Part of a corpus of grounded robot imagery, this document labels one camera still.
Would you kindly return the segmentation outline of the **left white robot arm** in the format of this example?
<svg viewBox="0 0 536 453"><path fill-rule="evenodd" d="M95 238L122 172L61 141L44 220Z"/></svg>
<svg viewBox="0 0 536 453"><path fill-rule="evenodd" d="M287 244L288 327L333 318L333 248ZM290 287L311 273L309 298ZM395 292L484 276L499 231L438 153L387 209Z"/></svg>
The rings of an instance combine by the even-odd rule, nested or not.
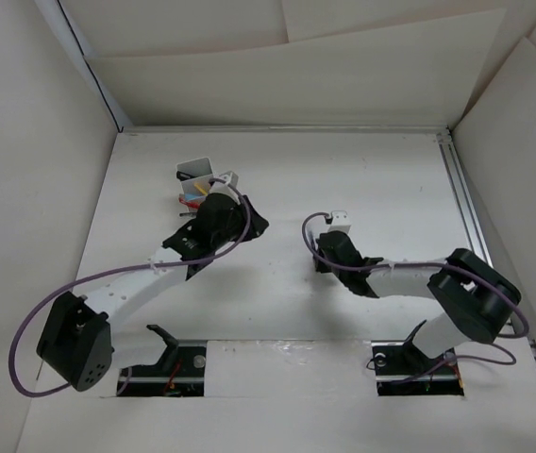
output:
<svg viewBox="0 0 536 453"><path fill-rule="evenodd" d="M248 198L209 195L142 269L120 274L86 295L62 292L49 312L38 356L79 392L89 390L111 368L147 366L156 374L170 372L176 365L177 339L156 324L139 335L125 332L126 320L198 274L228 243L252 241L268 226Z"/></svg>

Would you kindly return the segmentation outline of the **black green highlighter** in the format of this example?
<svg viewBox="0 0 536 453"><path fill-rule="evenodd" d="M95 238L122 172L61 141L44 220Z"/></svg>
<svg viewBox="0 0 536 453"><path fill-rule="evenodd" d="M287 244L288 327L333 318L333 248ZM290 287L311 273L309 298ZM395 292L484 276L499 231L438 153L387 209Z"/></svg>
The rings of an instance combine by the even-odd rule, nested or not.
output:
<svg viewBox="0 0 536 453"><path fill-rule="evenodd" d="M190 180L190 179L194 179L195 176L189 174L189 173L186 173L186 172L182 172L182 171L177 171L176 172L176 178L180 181L185 181L185 180Z"/></svg>

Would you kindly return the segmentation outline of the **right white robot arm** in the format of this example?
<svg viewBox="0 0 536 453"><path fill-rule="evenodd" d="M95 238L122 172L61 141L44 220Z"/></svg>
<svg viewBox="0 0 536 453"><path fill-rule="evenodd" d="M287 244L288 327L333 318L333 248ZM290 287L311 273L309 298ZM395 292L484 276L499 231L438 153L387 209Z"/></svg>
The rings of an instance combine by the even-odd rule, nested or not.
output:
<svg viewBox="0 0 536 453"><path fill-rule="evenodd" d="M508 279L466 248L434 261L393 262L364 257L346 233L330 231L314 239L312 249L316 270L335 275L355 295L438 302L443 312L415 327L402 348L402 360L415 372L461 344L493 344L521 301Z"/></svg>

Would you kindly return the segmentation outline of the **yellow utility knife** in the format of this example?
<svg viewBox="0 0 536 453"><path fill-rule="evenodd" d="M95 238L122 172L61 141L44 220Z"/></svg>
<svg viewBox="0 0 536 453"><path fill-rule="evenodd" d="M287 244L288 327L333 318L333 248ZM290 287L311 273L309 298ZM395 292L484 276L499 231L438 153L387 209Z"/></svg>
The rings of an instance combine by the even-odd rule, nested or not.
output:
<svg viewBox="0 0 536 453"><path fill-rule="evenodd" d="M208 191L200 184L200 183L193 183L193 186L204 196L207 196L209 193Z"/></svg>

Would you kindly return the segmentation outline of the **clear red pen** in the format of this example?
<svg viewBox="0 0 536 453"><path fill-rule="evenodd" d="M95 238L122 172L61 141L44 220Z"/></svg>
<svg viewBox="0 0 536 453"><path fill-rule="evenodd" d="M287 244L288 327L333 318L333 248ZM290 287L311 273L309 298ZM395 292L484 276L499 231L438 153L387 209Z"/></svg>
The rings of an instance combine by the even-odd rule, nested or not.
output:
<svg viewBox="0 0 536 453"><path fill-rule="evenodd" d="M193 202L191 200L185 200L183 198L179 198L178 202L184 206L186 206L189 209L197 210L200 207L200 204L198 202Z"/></svg>

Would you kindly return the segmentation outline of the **light blue mechanical pencil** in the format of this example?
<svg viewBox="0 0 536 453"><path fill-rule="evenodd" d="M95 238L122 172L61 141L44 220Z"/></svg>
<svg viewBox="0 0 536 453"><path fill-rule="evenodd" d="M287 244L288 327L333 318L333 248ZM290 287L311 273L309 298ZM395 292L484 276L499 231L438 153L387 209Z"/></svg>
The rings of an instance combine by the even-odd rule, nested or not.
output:
<svg viewBox="0 0 536 453"><path fill-rule="evenodd" d="M204 197L205 195L199 193L184 193L184 198L187 200Z"/></svg>

